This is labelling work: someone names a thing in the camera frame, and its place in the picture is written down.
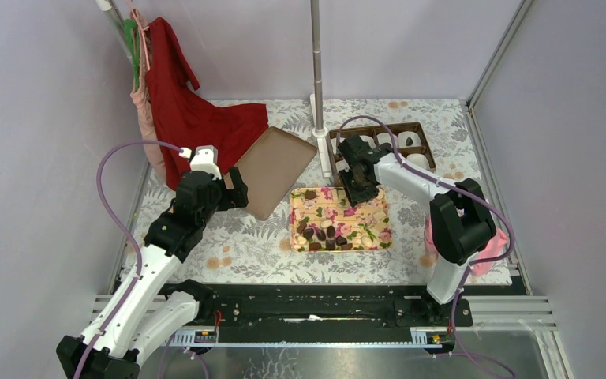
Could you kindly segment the gold box lid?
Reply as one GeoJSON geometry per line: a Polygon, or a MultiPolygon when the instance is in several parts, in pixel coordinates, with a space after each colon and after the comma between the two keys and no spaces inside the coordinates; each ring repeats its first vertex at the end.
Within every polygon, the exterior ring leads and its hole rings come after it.
{"type": "Polygon", "coordinates": [[[266,220],[305,168],[317,155],[317,147],[282,129],[270,127],[237,161],[248,187],[246,212],[266,220]]]}

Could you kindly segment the floral yellow tray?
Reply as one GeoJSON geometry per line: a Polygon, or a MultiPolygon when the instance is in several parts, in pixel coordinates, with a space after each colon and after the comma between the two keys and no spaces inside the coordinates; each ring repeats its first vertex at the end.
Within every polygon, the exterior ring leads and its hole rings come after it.
{"type": "Polygon", "coordinates": [[[297,252],[385,250],[392,244],[390,205],[376,198],[351,207],[341,187],[300,188],[290,193],[290,246],[297,252]],[[306,200],[307,190],[317,198],[306,200]]]}

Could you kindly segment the gold chocolate box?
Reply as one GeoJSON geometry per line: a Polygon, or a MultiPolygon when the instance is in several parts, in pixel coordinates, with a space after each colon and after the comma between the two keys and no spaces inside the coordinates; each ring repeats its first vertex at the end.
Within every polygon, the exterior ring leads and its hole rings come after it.
{"type": "MultiPolygon", "coordinates": [[[[415,133],[418,133],[421,138],[422,146],[414,147],[414,148],[398,147],[398,150],[405,157],[407,157],[409,154],[413,154],[413,153],[424,154],[428,158],[429,165],[431,167],[429,171],[431,171],[432,173],[434,173],[436,171],[436,162],[434,160],[432,150],[430,149],[430,146],[429,146],[427,137],[424,133],[423,127],[419,122],[402,122],[402,123],[395,123],[395,124],[387,124],[387,127],[396,137],[398,137],[398,135],[404,131],[414,131],[415,133]]],[[[348,126],[348,127],[344,128],[340,133],[337,130],[332,130],[329,132],[329,136],[331,138],[331,148],[332,148],[334,164],[335,164],[335,171],[334,171],[333,178],[334,178],[335,184],[337,186],[342,185],[340,177],[339,177],[339,172],[344,170],[347,167],[347,165],[346,165],[346,161],[342,158],[341,154],[338,152],[338,150],[336,148],[336,143],[340,143],[343,141],[344,138],[352,136],[352,135],[359,135],[360,137],[362,135],[366,135],[366,136],[370,136],[374,139],[375,145],[376,145],[375,147],[377,147],[378,145],[377,145],[376,135],[379,133],[386,133],[386,132],[387,131],[382,126],[379,126],[377,124],[370,125],[370,126],[348,126]]]]}

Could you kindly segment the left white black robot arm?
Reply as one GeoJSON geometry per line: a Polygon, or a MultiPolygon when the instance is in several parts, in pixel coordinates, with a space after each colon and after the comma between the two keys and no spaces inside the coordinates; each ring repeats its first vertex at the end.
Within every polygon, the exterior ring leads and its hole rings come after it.
{"type": "Polygon", "coordinates": [[[186,171],[169,208],[149,227],[140,257],[99,316],[56,348],[68,378],[136,378],[154,351],[183,325],[202,325],[213,314],[211,290],[195,280],[178,285],[152,315],[147,309],[166,281],[203,238],[216,212],[244,208],[248,187],[237,167],[231,187],[205,171],[186,171]]]}

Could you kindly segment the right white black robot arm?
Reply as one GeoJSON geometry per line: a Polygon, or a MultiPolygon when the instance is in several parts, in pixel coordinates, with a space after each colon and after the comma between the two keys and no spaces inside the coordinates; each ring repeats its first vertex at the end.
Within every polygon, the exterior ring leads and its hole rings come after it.
{"type": "Polygon", "coordinates": [[[432,241],[440,257],[421,315],[429,324],[441,325],[452,315],[450,302],[464,284],[470,262],[496,235],[479,184],[471,179],[446,182],[411,165],[389,144],[373,148],[359,136],[346,138],[337,151],[347,165],[339,177],[351,206],[376,198],[381,186],[428,206],[432,241]]]}

